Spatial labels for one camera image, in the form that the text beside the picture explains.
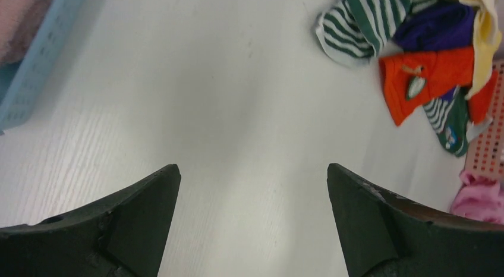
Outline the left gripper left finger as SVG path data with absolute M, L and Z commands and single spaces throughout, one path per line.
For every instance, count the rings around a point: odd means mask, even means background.
M 2 276 L 157 276 L 181 174 L 167 165 L 35 225 L 1 229 Z

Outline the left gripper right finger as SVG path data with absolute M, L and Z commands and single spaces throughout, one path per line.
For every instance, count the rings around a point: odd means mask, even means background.
M 349 276 L 502 276 L 503 226 L 441 212 L 338 163 L 327 188 Z

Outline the yellow towel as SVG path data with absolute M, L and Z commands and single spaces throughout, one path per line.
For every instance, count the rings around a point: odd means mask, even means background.
M 488 83 L 492 75 L 493 56 L 496 53 L 502 33 L 499 30 L 497 0 L 457 0 L 475 8 L 472 46 L 474 48 L 474 72 L 472 86 L 465 95 L 470 100 Z

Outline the light pink towel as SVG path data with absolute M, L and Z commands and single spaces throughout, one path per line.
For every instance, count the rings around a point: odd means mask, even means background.
M 53 0 L 1 0 L 1 65 L 21 61 Z

